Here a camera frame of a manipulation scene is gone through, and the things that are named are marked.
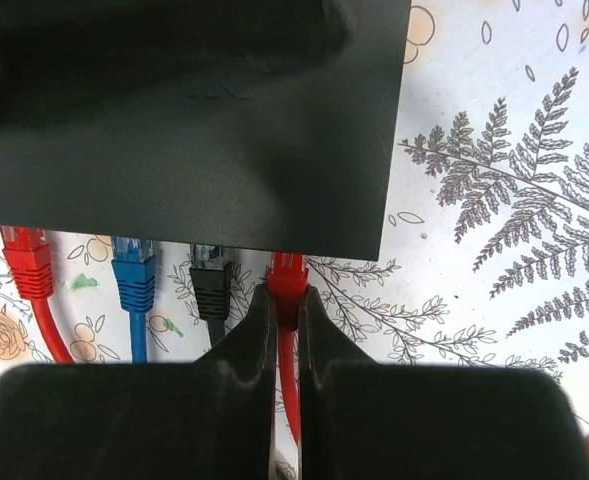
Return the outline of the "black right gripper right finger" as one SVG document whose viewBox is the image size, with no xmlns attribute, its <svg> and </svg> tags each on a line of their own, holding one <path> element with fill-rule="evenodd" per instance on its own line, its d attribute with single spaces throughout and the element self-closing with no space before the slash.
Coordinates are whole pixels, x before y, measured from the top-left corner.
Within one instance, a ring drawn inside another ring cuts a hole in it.
<svg viewBox="0 0 589 480">
<path fill-rule="evenodd" d="M 589 479 L 571 406 L 519 368 L 379 363 L 328 317 L 299 316 L 304 479 Z"/>
</svg>

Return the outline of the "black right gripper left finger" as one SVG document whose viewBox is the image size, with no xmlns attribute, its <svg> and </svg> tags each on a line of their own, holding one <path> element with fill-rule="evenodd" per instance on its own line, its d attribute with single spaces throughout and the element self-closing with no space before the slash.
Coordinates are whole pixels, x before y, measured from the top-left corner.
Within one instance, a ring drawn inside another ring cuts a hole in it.
<svg viewBox="0 0 589 480">
<path fill-rule="evenodd" d="M 26 364 L 0 376 L 0 479 L 272 479 L 276 307 L 192 362 Z"/>
</svg>

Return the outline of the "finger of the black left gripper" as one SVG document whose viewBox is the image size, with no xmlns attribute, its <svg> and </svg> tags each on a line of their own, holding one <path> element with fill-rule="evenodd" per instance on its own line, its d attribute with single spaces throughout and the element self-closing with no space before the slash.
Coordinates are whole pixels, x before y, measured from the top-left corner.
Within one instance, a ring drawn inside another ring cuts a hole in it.
<svg viewBox="0 0 589 480">
<path fill-rule="evenodd" d="M 354 27 L 342 1 L 0 1 L 0 130 L 235 58 L 306 69 Z"/>
</svg>

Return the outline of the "black network switch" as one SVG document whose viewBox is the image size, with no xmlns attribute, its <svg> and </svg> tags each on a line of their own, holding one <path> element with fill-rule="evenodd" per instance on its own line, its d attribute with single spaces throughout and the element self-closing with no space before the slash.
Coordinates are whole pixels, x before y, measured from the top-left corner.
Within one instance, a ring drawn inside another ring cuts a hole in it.
<svg viewBox="0 0 589 480">
<path fill-rule="evenodd" d="M 0 130 L 0 225 L 379 255 L 410 8 L 306 69 L 235 58 Z"/>
</svg>

